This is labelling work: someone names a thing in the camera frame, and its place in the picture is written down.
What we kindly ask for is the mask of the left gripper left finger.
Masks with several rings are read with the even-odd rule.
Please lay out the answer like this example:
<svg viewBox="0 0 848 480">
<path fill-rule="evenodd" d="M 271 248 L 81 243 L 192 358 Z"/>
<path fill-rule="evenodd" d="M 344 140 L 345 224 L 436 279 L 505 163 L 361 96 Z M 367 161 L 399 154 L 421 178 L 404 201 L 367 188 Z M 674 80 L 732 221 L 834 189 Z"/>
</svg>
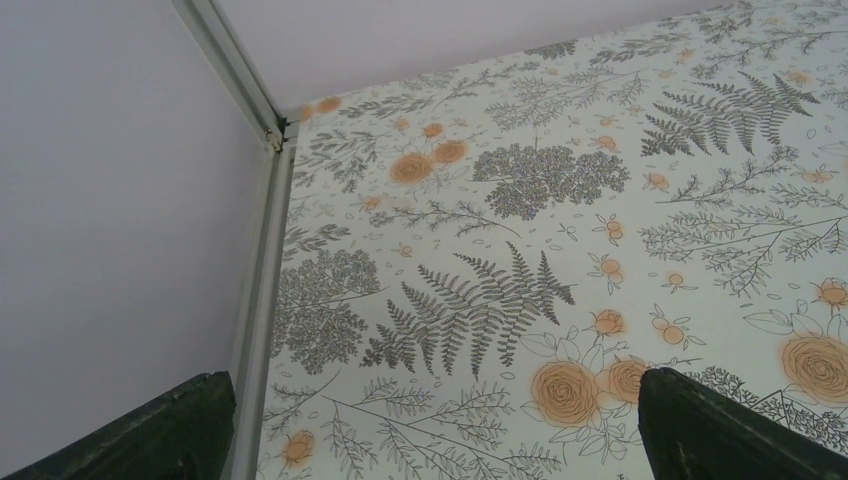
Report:
<svg viewBox="0 0 848 480">
<path fill-rule="evenodd" d="M 199 374 L 7 477 L 219 479 L 235 410 L 230 374 Z"/>
</svg>

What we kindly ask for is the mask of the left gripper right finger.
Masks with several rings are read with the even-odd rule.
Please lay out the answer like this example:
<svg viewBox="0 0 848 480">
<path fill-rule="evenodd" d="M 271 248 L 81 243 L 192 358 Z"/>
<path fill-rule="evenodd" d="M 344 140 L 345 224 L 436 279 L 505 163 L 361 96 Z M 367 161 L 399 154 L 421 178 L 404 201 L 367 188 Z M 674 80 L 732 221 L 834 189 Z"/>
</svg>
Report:
<svg viewBox="0 0 848 480">
<path fill-rule="evenodd" d="M 672 368 L 641 377 L 638 429 L 655 479 L 845 479 L 847 457 Z"/>
</svg>

